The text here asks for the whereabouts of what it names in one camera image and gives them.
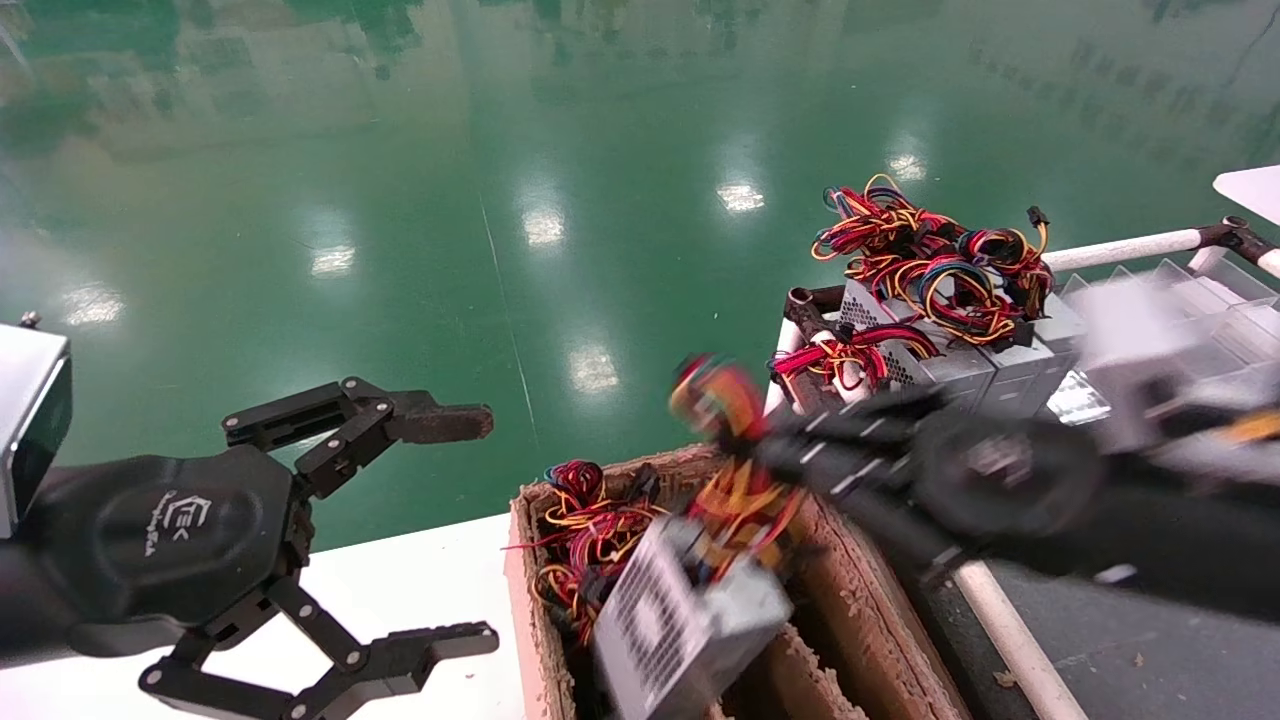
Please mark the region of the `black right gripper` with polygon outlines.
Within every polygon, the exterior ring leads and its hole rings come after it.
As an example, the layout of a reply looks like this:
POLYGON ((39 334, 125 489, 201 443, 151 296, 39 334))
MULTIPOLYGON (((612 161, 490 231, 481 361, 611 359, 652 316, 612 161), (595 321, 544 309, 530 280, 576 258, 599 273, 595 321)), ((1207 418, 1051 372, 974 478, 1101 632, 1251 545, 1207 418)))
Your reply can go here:
POLYGON ((1088 432, 938 413, 948 401, 934 386, 909 386, 805 416, 777 411, 755 451, 774 478, 840 512, 923 585, 973 562, 960 541, 1055 536, 1105 487, 1108 462, 1088 432), (854 448, 782 448, 818 442, 854 448), (904 460, 856 448, 905 448, 908 497, 904 460))

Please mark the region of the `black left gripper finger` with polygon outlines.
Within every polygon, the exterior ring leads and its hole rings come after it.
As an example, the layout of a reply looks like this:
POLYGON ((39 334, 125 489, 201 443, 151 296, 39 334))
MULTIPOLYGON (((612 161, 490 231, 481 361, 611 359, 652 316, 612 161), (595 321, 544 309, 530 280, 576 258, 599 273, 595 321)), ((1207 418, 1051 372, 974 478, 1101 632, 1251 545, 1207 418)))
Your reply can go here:
POLYGON ((493 427, 485 404, 444 405, 425 389, 390 392, 358 377, 233 413, 221 423, 228 446, 264 452, 320 437, 294 462, 296 478, 317 498, 335 493, 397 442, 468 442, 493 427))

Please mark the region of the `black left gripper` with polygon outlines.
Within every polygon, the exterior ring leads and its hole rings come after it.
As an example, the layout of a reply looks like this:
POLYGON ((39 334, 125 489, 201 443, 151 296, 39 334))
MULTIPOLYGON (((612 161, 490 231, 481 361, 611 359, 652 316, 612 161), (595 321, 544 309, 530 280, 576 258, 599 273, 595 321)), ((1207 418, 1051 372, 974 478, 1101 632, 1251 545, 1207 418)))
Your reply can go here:
POLYGON ((274 457, 143 455, 54 468, 38 488, 38 656, 119 659, 174 646, 140 675, 163 705, 211 719, 348 719, 422 691, 435 666, 493 653, 488 623, 397 632, 360 644, 294 580, 312 509, 274 457), (289 694, 207 674, 282 611, 330 667, 289 694))

